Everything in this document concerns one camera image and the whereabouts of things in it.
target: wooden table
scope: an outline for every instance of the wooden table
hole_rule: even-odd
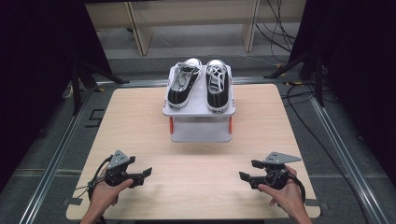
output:
[[[239,172],[265,175],[251,160],[271,151],[301,157],[290,123],[273,84],[233,86],[236,112],[228,143],[174,143],[162,112],[166,88],[119,89],[109,102],[78,187],[85,186],[100,163],[120,149],[136,156],[128,173],[152,167],[144,186],[120,194],[105,218],[134,220],[267,219],[288,215],[268,205],[271,197],[252,190]],[[316,199],[303,161],[290,163],[303,182],[307,199]],[[89,206],[69,205],[67,217],[81,219]],[[318,217],[318,206],[307,206]]]

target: black sneaker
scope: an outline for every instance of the black sneaker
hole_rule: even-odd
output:
[[[228,108],[230,79],[227,67],[220,60],[212,60],[206,66],[207,108],[221,114]]]
[[[198,80],[201,70],[201,61],[195,58],[176,64],[172,84],[168,92],[169,107],[179,110],[186,106],[191,88]]]

